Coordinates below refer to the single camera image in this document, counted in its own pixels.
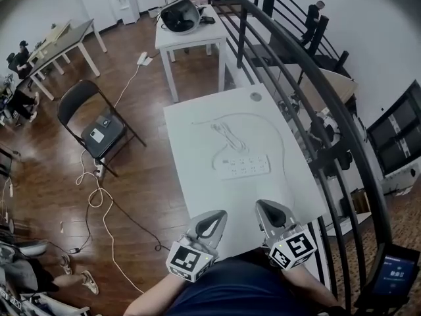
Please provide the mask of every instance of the black folding chair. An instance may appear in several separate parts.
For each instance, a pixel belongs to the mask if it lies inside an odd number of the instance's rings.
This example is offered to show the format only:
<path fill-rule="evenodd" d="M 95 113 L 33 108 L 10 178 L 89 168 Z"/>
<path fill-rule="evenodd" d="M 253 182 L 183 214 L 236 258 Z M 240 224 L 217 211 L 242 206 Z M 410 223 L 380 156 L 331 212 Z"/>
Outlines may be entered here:
<path fill-rule="evenodd" d="M 85 127 L 77 136 L 68 127 L 70 119 L 75 112 L 92 96 L 101 95 L 108 107 L 106 107 L 98 118 Z M 70 134 L 82 145 L 86 151 L 100 164 L 110 171 L 115 177 L 118 175 L 101 160 L 106 154 L 124 137 L 127 129 L 133 136 L 110 158 L 109 162 L 119 153 L 126 144 L 136 137 L 144 146 L 146 143 L 134 132 L 132 127 L 121 117 L 110 101 L 105 97 L 98 86 L 87 80 L 82 80 L 72 86 L 61 98 L 57 117 L 60 123 Z"/>

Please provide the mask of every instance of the staircase railing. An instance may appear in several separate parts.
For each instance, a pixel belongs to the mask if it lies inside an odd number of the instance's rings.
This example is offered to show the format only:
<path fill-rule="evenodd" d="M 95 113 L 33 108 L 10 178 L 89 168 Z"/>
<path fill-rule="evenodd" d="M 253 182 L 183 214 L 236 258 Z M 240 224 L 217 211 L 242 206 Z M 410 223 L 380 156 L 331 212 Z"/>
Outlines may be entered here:
<path fill-rule="evenodd" d="M 327 132 L 323 127 L 322 123 L 319 122 L 318 117 L 314 109 L 312 108 L 309 100 L 306 95 L 300 88 L 300 86 L 295 81 L 294 77 L 291 75 L 290 71 L 286 68 L 285 64 L 281 61 L 279 56 L 275 54 L 274 50 L 267 44 L 267 42 L 262 38 L 260 32 L 258 32 L 254 27 L 251 26 L 247 18 L 252 16 L 257 19 L 262 27 L 265 27 L 271 34 L 274 39 L 276 39 L 285 50 L 297 61 L 297 64 L 301 67 L 304 74 L 312 82 L 316 91 L 323 99 L 324 103 L 330 110 L 335 121 L 338 123 L 339 129 L 341 130 L 342 144 L 351 151 L 353 158 L 355 160 L 357 169 L 359 171 L 368 202 L 370 204 L 370 209 L 372 212 L 372 219 L 374 223 L 374 231 L 376 235 L 376 241 L 378 244 L 389 243 L 392 241 L 391 227 L 389 224 L 389 217 L 385 208 L 384 196 L 378 186 L 376 178 L 370 168 L 367 156 L 365 154 L 361 137 L 359 136 L 359 131 L 355 126 L 350 114 L 347 112 L 344 104 L 340 100 L 339 96 L 336 94 L 335 90 L 332 88 L 330 83 L 326 80 L 326 77 L 321 73 L 320 69 L 316 66 L 314 61 L 308 56 L 308 54 L 303 50 L 303 48 L 293 39 L 293 37 L 281 27 L 277 22 L 274 22 L 266 13 L 259 9 L 254 3 L 249 0 L 231 0 L 235 1 L 236 5 L 241 5 L 241 12 L 239 13 L 229 0 L 217 0 L 218 3 L 214 4 L 214 7 L 217 8 L 224 18 L 225 27 L 230 34 L 230 39 L 228 45 L 233 51 L 234 55 L 237 57 L 237 66 L 242 68 L 252 84 L 254 80 L 251 76 L 251 73 L 247 71 L 245 67 L 245 62 L 251 67 L 254 75 L 257 79 L 265 83 L 265 79 L 262 77 L 261 70 L 259 70 L 253 63 L 250 55 L 244 51 L 244 45 L 247 45 L 253 55 L 254 59 L 259 61 L 259 66 L 265 71 L 269 77 L 271 83 L 275 86 L 276 92 L 281 97 L 282 101 L 285 103 L 285 106 L 291 115 L 292 121 L 295 123 L 298 132 L 305 144 L 307 151 L 310 154 L 311 159 L 316 163 L 317 167 L 313 168 L 313 174 L 315 178 L 318 179 L 320 187 L 326 198 L 326 203 L 328 204 L 328 209 L 332 217 L 332 223 L 336 233 L 336 240 L 339 249 L 339 257 L 341 261 L 341 270 L 343 274 L 343 284 L 345 291 L 345 308 L 351 310 L 351 282 L 349 276 L 349 266 L 347 262 L 347 252 L 345 248 L 345 241 L 341 233 L 341 228 L 339 225 L 339 219 L 337 211 L 334 205 L 334 200 L 332 193 L 329 189 L 327 177 L 324 174 L 324 168 L 328 165 L 333 165 L 335 175 L 338 179 L 343 197 L 344 205 L 347 207 L 348 212 L 350 212 L 350 220 L 352 225 L 353 236 L 355 240 L 355 248 L 357 251 L 357 259 L 359 265 L 359 280 L 360 288 L 363 287 L 366 281 L 366 261 L 364 256 L 364 249 L 362 246 L 362 238 L 360 233 L 359 224 L 353 207 L 353 201 L 351 199 L 350 191 L 347 187 L 347 183 L 344 179 L 343 172 L 339 165 L 337 159 L 329 160 L 322 159 L 320 157 L 320 152 L 316 152 L 314 149 L 309 134 L 304 129 L 303 123 L 300 121 L 298 114 L 294 111 L 293 105 L 291 104 L 290 99 L 287 94 L 284 92 L 284 89 L 281 87 L 278 82 L 278 76 L 274 76 L 272 70 L 269 68 L 268 63 L 259 55 L 259 52 L 256 50 L 255 46 L 251 43 L 250 39 L 246 36 L 246 31 L 249 31 L 253 36 L 258 40 L 260 45 L 266 50 L 270 59 L 275 62 L 275 65 L 279 68 L 280 72 L 284 75 L 285 79 L 289 85 L 293 88 L 295 94 L 303 104 L 306 112 L 308 113 L 312 123 L 314 123 L 315 130 L 317 131 L 318 137 L 321 137 L 324 149 L 322 150 L 324 155 L 333 155 L 332 145 L 328 138 Z M 220 5 L 223 3 L 224 6 L 229 8 L 230 12 L 227 13 Z M 320 228 L 320 235 L 324 245 L 324 251 L 326 253 L 326 261 L 328 265 L 328 272 L 330 276 L 330 286 L 332 293 L 337 296 L 337 279 L 334 270 L 334 259 L 332 257 L 332 250 L 328 240 L 328 235 L 326 227 L 324 224 L 323 217 L 318 218 L 318 225 Z M 315 231 L 312 227 L 312 224 L 309 224 L 309 230 L 314 235 Z M 324 283 L 323 269 L 321 266 L 320 254 L 316 253 L 316 263 L 318 265 L 318 272 L 320 281 Z"/>
<path fill-rule="evenodd" d="M 305 22 L 297 15 L 295 14 L 285 3 L 283 3 L 281 0 L 275 0 L 277 3 L 279 3 L 283 8 L 285 8 L 292 16 L 294 16 L 294 18 L 296 18 L 300 24 L 302 24 L 303 26 L 305 26 Z M 294 2 L 294 0 L 288 0 L 294 7 L 297 8 L 297 10 L 299 11 L 300 15 L 304 15 L 304 17 L 307 17 L 306 12 L 298 5 L 296 4 L 296 2 Z M 281 15 L 284 19 L 286 19 L 289 23 L 291 23 L 292 25 L 294 25 L 294 27 L 296 29 L 298 29 L 298 31 L 300 31 L 300 33 L 304 34 L 304 31 L 302 31 L 300 29 L 300 27 L 298 27 L 296 24 L 294 24 L 284 13 L 282 13 L 279 9 L 277 9 L 276 7 L 274 7 L 274 10 Z M 328 46 L 330 47 L 330 49 L 335 53 L 334 57 L 330 51 L 328 50 L 328 48 L 326 48 L 326 46 L 324 45 L 324 43 L 320 43 L 320 45 L 324 48 L 324 50 L 326 50 L 326 53 L 333 59 L 339 59 L 340 56 L 337 53 L 337 51 L 335 50 L 335 48 L 333 47 L 333 45 L 329 42 L 329 40 L 327 39 L 327 37 L 325 35 L 323 35 L 323 40 L 328 44 Z"/>

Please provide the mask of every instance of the power outlet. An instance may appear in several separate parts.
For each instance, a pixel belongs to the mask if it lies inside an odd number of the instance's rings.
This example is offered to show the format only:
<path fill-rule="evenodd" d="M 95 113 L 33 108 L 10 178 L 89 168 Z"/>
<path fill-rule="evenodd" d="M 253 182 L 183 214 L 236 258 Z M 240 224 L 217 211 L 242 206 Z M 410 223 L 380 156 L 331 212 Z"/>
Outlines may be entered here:
<path fill-rule="evenodd" d="M 269 173 L 270 165 L 267 155 L 256 155 L 223 159 L 216 165 L 216 171 L 221 179 L 233 179 Z"/>

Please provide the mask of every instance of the person's arm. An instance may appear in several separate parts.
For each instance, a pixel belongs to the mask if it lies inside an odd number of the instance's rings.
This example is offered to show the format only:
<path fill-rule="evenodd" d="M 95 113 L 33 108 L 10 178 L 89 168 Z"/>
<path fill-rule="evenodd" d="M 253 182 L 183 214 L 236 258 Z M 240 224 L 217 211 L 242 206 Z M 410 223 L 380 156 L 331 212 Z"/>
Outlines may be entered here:
<path fill-rule="evenodd" d="M 157 285 L 134 300 L 124 316 L 162 315 L 184 290 L 187 281 L 173 274 L 168 274 Z"/>
<path fill-rule="evenodd" d="M 340 306 L 335 296 L 304 267 L 300 265 L 288 271 L 282 271 L 286 280 L 293 286 L 293 291 L 301 297 L 316 302 L 323 307 Z"/>
<path fill-rule="evenodd" d="M 16 67 L 17 67 L 17 69 L 18 69 L 19 71 L 21 71 L 21 70 L 23 70 L 23 69 L 28 68 L 28 66 L 27 66 L 27 65 L 22 65 L 22 66 L 17 65 Z"/>

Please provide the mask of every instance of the screen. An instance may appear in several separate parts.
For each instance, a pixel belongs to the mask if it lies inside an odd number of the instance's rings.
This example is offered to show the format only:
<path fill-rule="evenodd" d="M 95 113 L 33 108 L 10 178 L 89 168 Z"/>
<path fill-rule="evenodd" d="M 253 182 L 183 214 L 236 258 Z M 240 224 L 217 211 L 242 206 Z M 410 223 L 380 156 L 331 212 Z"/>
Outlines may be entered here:
<path fill-rule="evenodd" d="M 406 296 L 409 293 L 416 263 L 393 256 L 385 256 L 374 285 L 377 295 Z"/>

